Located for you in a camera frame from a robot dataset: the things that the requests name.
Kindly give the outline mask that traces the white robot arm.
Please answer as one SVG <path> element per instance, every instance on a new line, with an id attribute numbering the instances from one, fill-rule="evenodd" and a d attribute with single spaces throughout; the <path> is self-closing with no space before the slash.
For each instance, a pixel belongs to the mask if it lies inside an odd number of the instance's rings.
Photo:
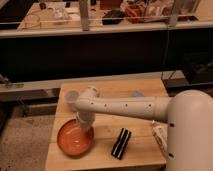
<path id="1" fill-rule="evenodd" d="M 91 113 L 167 123 L 166 171 L 213 171 L 213 98 L 199 90 L 174 97 L 100 98 L 88 87 L 74 103 L 81 125 Z"/>

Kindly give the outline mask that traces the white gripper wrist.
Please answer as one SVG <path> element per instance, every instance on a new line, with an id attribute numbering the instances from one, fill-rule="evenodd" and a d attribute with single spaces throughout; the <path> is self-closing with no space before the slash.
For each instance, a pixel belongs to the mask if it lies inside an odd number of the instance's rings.
<path id="1" fill-rule="evenodd" d="M 89 112 L 78 112 L 76 119 L 82 131 L 86 133 L 91 129 L 91 125 L 95 121 L 95 114 Z"/>

